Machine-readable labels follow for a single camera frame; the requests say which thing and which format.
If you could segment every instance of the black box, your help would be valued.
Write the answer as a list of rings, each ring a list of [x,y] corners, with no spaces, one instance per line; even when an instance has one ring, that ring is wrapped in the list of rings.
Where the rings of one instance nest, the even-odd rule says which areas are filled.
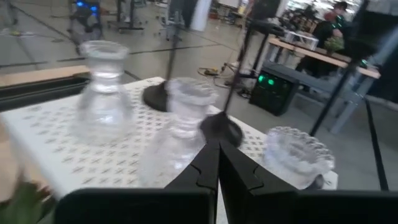
[[[287,111],[299,81],[278,71],[280,65],[264,67],[251,92],[250,104],[256,105],[275,116]]]

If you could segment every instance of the gray floor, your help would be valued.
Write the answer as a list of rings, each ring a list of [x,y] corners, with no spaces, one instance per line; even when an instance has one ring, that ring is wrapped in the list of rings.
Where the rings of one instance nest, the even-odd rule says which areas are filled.
[[[73,44],[63,36],[67,34],[68,21],[50,17],[49,4],[51,0],[24,1],[25,3],[15,1],[15,5],[24,11],[24,13],[19,12],[19,28],[47,37],[15,39],[0,36],[1,52],[9,52],[0,54],[0,75],[84,64],[84,61],[74,53]],[[160,25],[155,20],[156,13],[152,6],[138,9],[137,13],[142,20],[149,21],[148,25],[145,25],[146,29],[143,33],[136,31],[118,34],[115,30],[105,29],[105,39],[120,42],[131,49],[131,55],[125,65],[128,72],[140,79],[163,76],[171,44],[164,37],[154,37],[153,33],[157,32]],[[64,16],[67,15],[67,10],[58,3],[52,14]],[[45,27],[37,20],[46,23],[57,32]],[[180,49],[177,50],[173,76],[205,78],[197,74],[197,68],[220,68],[228,58],[236,58],[238,34],[237,28],[219,24],[216,21],[209,21],[205,32],[182,32],[183,41],[178,44]],[[49,37],[61,38],[65,41],[53,43],[51,42],[52,38]],[[256,53],[256,46],[259,44],[260,38],[259,36],[254,38],[251,56]],[[124,83],[134,80],[135,78],[129,75],[123,77]],[[227,91],[222,88],[218,89],[220,97],[216,106],[220,108]],[[391,189],[398,189],[398,138],[396,138],[395,132],[398,114],[378,105],[373,105],[373,109],[389,185]],[[234,97],[230,107],[233,116],[264,132],[274,126],[292,126],[309,131],[320,110],[321,108],[317,105],[296,99],[286,114],[275,117],[248,104],[247,100],[238,96]],[[332,121],[332,117],[325,121],[317,137],[333,150],[336,156],[335,170],[339,174],[339,188],[378,189],[376,166],[364,105],[358,107],[351,120],[339,134],[332,135],[327,131],[327,127]]]

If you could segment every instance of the glass vase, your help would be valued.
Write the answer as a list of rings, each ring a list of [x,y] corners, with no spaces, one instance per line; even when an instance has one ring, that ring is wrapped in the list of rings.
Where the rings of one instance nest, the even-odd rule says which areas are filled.
[[[132,124],[132,105],[120,84],[128,48],[109,41],[83,43],[91,81],[82,91],[77,106],[77,136],[88,143],[107,144],[126,137]]]
[[[206,144],[199,129],[217,94],[192,78],[176,78],[166,84],[170,121],[159,130],[140,159],[140,187],[165,187],[176,178]]]
[[[275,127],[265,141],[263,167],[298,189],[335,167],[335,158],[317,138],[290,127]]]

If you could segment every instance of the white table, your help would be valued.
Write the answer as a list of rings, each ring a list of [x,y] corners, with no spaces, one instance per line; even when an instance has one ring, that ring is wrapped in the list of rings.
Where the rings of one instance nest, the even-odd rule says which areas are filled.
[[[0,114],[19,159],[28,157],[48,180],[56,197],[87,187],[139,187],[137,165],[144,148],[155,132],[169,120],[168,113],[150,109],[141,102],[141,93],[149,85],[162,82],[150,78],[125,85],[130,92],[135,114],[135,133],[117,144],[87,146],[70,132],[79,96],[27,106]],[[211,107],[211,113],[219,109]],[[231,117],[244,131],[240,147],[255,161],[262,156],[265,134]],[[337,174],[325,176],[324,189],[336,189]],[[219,190],[217,223],[227,223]]]

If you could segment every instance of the clear glass vase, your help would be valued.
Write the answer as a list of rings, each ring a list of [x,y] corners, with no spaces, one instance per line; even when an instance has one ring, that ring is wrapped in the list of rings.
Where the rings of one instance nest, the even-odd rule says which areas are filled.
[[[262,166],[298,189],[335,167],[335,158],[317,138],[290,127],[268,131]]]
[[[132,105],[120,84],[128,48],[109,41],[83,43],[91,82],[82,91],[74,125],[77,136],[88,143],[107,144],[124,138],[131,131]]]
[[[166,84],[170,122],[156,133],[140,159],[140,187],[165,187],[191,163],[206,144],[199,129],[217,94],[192,78],[176,78]]]

